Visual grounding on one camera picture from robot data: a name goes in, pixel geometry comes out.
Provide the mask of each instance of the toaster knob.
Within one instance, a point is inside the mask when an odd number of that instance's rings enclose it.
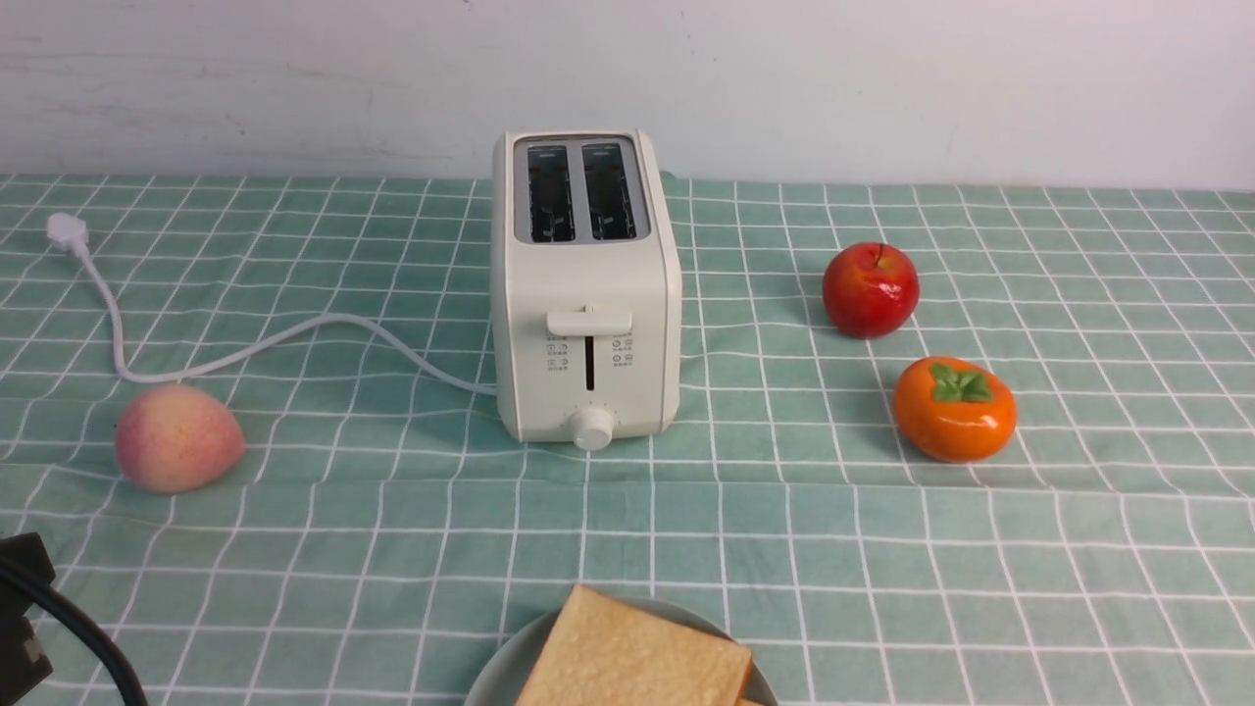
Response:
[[[601,408],[585,408],[571,416],[571,439],[585,451],[600,451],[610,444],[615,419]]]

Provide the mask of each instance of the persimmon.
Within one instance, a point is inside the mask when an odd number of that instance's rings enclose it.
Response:
[[[1015,396],[989,371],[958,359],[911,364],[894,389],[894,418],[924,454],[951,464],[993,456],[1015,433]]]

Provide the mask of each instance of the toast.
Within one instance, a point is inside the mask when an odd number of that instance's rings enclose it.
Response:
[[[742,706],[748,647],[571,589],[515,706]]]

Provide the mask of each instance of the white plate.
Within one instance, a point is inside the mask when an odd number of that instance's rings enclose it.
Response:
[[[732,640],[714,623],[674,603],[639,597],[616,597],[616,599],[707,635]],[[479,677],[471,686],[471,693],[467,695],[463,706],[513,706],[518,693],[523,690],[527,676],[531,675],[532,667],[536,665],[536,660],[540,658],[541,648],[545,647],[545,641],[553,628],[553,622],[557,621],[557,614],[558,611],[553,611],[515,633],[484,665]],[[779,706],[767,678],[758,670],[758,665],[754,665],[753,672],[749,675],[749,683],[745,685],[745,698],[763,706]]]

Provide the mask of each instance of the peach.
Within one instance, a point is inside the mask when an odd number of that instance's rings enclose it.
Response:
[[[173,495],[208,485],[243,458],[235,415],[212,395],[162,385],[137,396],[114,434],[118,468],[137,487]]]

